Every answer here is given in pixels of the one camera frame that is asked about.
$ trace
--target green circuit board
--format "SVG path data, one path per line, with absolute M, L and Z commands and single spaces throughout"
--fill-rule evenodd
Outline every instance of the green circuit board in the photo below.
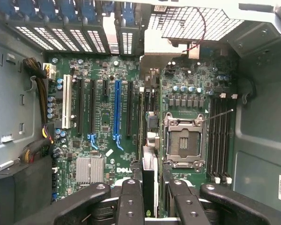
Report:
M 113 186 L 119 179 L 131 177 L 131 161 L 136 159 L 137 146 L 137 126 L 138 126 L 138 87 L 142 86 L 139 81 L 139 63 L 136 58 L 121 58 L 115 56 L 93 56 L 86 58 L 85 55 L 53 55 L 50 57 L 58 59 L 56 65 L 56 81 L 63 79 L 64 75 L 77 76 L 84 80 L 84 101 L 83 101 L 83 133 L 78 134 L 77 119 L 71 121 L 69 129 L 61 129 L 58 125 L 55 129 L 66 131 L 66 142 L 61 137 L 55 139 L 55 148 L 61 149 L 61 155 L 58 158 L 57 173 L 57 198 L 63 198 L 67 195 L 88 185 L 87 182 L 77 182 L 78 176 L 76 167 L 78 158 L 103 158 L 104 159 L 104 177 L 103 182 Z M 90 83 L 96 83 L 96 109 L 95 109 L 95 149 L 89 139 L 89 108 L 90 103 Z M 120 146 L 117 147 L 113 140 L 114 126 L 114 106 L 115 106 L 115 81 L 121 80 L 120 95 Z M 107 96 L 103 95 L 103 81 L 107 82 Z M 127 89 L 128 82 L 133 82 L 132 94 L 132 117 L 131 117 L 131 135 L 126 136 L 126 117 L 127 117 Z M 58 83 L 50 83 L 49 95 L 56 98 L 54 118 L 49 122 L 54 124 L 62 119 L 62 100 L 58 100 Z M 79 95 L 78 85 L 72 85 L 72 108 L 71 114 L 77 116 L 79 113 Z
M 167 113 L 171 113 L 173 118 L 181 119 L 195 119 L 202 114 L 207 119 L 210 116 L 212 98 L 218 98 L 222 93 L 227 96 L 236 93 L 237 57 L 215 57 L 212 49 L 205 49 L 205 55 L 201 55 L 199 60 L 184 57 L 174 58 L 172 60 L 174 65 L 168 65 L 163 70 L 160 99 L 162 118 L 160 119 L 163 119 Z M 208 131 L 209 122 L 206 122 L 206 141 L 202 146 L 205 149 L 206 161 L 208 158 Z M 230 145 L 233 145 L 233 137 L 230 138 Z M 160 149 L 162 157 L 166 153 L 165 146 L 166 143 Z M 206 165 L 200 172 L 195 172 L 195 169 L 192 168 L 173 168 L 171 170 L 174 178 L 189 180 L 195 188 L 209 182 L 206 172 Z

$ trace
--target blue clip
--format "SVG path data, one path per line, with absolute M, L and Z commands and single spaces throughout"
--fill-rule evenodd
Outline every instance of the blue clip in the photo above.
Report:
M 122 14 L 126 24 L 134 25 L 134 4 L 131 2 L 122 3 Z
M 121 149 L 122 151 L 124 151 L 124 149 L 120 146 L 120 139 L 121 139 L 121 135 L 115 135 L 115 136 L 113 136 L 113 140 L 116 140 L 117 147 L 118 147 L 119 149 Z
M 47 16 L 49 19 L 52 20 L 56 17 L 53 0 L 38 1 L 38 6 L 42 14 Z
M 81 13 L 88 19 L 88 22 L 96 20 L 96 12 L 93 0 L 84 0 L 81 2 Z

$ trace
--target cpu socket cover plate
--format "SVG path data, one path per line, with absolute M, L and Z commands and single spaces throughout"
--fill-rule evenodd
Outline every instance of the cpu socket cover plate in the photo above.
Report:
M 189 134 L 191 133 L 198 133 L 200 140 L 199 149 L 197 154 L 193 155 L 187 155 L 186 157 L 181 157 L 180 155 L 173 155 L 170 152 L 172 151 L 170 149 L 171 147 L 171 134 L 173 132 L 187 132 Z M 192 119 L 180 119 L 180 118 L 173 118 L 172 114 L 170 112 L 166 113 L 164 118 L 164 130 L 163 134 L 165 137 L 165 146 L 166 146 L 166 163 L 169 163 L 174 168 L 194 168 L 195 172 L 199 173 L 201 171 L 201 168 L 205 164 L 205 134 L 206 134 L 206 126 L 204 123 L 204 116 L 203 114 L 199 114 L 198 117 L 194 120 Z M 192 140 L 188 140 L 188 137 L 180 137 L 183 139 L 186 139 L 187 141 L 184 142 L 184 147 L 190 148 L 190 144 Z

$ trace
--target white connector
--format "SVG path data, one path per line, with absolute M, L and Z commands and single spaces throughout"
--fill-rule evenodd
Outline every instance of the white connector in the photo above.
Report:
M 72 107 L 72 76 L 64 75 L 63 101 L 62 101 L 62 127 L 71 128 Z

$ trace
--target metal chassis wall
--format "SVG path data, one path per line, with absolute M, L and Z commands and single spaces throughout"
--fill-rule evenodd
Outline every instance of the metal chassis wall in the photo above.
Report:
M 7 60 L 7 54 L 14 56 L 13 62 Z M 0 165 L 17 159 L 25 145 L 41 136 L 37 93 L 26 92 L 31 83 L 22 60 L 27 57 L 44 62 L 38 48 L 31 48 L 0 23 Z M 24 104 L 20 95 L 24 95 Z M 24 124 L 22 134 L 19 133 L 20 123 Z M 2 143 L 2 136 L 10 134 L 13 140 Z
M 281 42 L 239 68 L 255 81 L 257 96 L 246 106 L 238 102 L 233 189 L 281 211 Z

